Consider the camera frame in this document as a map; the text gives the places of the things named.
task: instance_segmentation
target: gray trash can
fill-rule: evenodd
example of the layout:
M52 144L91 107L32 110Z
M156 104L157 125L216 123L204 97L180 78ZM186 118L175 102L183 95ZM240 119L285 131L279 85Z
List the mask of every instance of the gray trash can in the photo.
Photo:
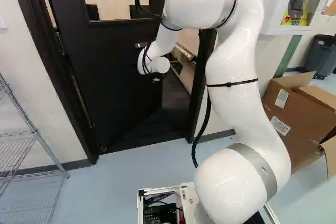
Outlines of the gray trash can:
M306 72L316 71L314 79L324 79L336 67L336 37L316 35L306 53Z

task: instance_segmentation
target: yellow aed device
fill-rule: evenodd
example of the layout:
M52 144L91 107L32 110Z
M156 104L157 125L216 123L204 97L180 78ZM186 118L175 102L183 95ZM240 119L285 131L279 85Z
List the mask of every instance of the yellow aed device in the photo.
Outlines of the yellow aed device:
M289 0L281 24L284 26L306 26L307 16L307 0Z

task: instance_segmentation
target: white wall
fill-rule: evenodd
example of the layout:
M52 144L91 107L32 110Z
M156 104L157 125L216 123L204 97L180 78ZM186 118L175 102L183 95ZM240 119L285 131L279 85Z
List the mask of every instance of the white wall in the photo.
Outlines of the white wall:
M291 40L290 35L266 36L260 35L256 46L256 71L259 78L259 88L261 95L264 93L268 82L273 78L282 57ZM195 135L201 128L206 110L207 93L203 95L202 106L198 116ZM208 126L204 132L205 135L220 131L230 130L231 127L221 120L212 110Z
M312 38L316 34L326 34L334 36L336 33L336 17L319 15L316 25L308 34L303 35L292 59L289 62L289 68L302 67L304 64L304 56L309 47Z
M29 33L17 0L0 0L8 30L0 30L0 72L61 162L87 158L69 122ZM0 106L0 132L25 124L8 100ZM52 164L33 146L21 168Z

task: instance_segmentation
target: label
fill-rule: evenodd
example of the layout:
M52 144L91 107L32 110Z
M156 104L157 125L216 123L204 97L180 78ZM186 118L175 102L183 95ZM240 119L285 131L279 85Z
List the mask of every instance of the label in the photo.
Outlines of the label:
M284 108L287 102L289 93L286 90L280 89L277 99L275 100L275 105Z
M290 127L280 121L276 116L272 117L271 124L273 125L275 130L283 136L286 136L287 133L290 131Z

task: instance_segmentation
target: cardboard box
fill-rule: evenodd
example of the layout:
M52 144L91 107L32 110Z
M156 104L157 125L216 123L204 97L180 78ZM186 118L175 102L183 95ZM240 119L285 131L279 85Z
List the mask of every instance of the cardboard box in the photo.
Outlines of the cardboard box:
M332 138L336 134L336 96L309 87L313 76L310 72L273 79L262 99L289 152L292 173L320 158L323 148L327 155L336 154L336 138Z

